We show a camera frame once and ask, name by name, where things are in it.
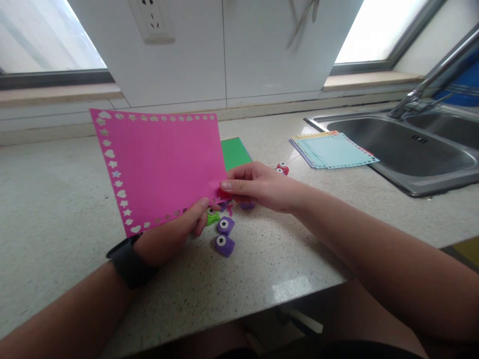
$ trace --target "window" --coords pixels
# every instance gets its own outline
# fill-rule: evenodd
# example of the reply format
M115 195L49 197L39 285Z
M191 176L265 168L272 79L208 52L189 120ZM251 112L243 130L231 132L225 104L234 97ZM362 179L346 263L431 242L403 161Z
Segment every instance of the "window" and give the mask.
M0 89L113 82L67 0L0 2Z
M331 75L392 70L445 0L364 0Z

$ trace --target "window frame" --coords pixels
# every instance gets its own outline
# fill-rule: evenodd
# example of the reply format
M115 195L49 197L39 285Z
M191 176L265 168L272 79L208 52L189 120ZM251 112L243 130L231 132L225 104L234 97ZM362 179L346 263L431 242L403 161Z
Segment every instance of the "window frame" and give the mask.
M446 1L447 0L428 0L396 43L393 51L391 51L391 54L386 60L334 64L329 75L335 76L393 70L394 66L396 66L401 57L403 57Z
M0 91L111 82L115 80L108 69L5 74L0 68Z

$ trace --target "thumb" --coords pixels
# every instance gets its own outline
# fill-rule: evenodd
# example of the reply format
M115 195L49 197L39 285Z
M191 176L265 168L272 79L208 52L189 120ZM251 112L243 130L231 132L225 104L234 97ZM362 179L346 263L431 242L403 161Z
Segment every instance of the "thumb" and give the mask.
M221 189L227 193L257 197L257 185L252 180L229 179L221 182Z
M196 223L200 219L201 215L205 212L206 208L210 204L208 197L201 198L195 204L193 204L180 218L186 223Z

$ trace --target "smartwatch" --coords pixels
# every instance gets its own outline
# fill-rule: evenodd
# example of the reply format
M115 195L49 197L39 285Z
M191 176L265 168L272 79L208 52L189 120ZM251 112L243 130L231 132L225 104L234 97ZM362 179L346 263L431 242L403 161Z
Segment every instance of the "smartwatch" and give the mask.
M142 233L136 234L122 240L106 254L106 257L113 262L118 274L131 289L143 286L159 269L146 264L133 250L133 244L141 235Z

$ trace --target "forearm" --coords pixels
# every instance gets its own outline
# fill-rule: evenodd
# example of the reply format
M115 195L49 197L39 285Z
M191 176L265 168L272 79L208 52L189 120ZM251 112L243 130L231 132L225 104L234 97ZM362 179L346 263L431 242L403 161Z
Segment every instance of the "forearm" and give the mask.
M425 334L479 338L479 276L443 252L318 190L293 214L390 312Z
M136 295L107 262L0 342L0 358L95 358Z

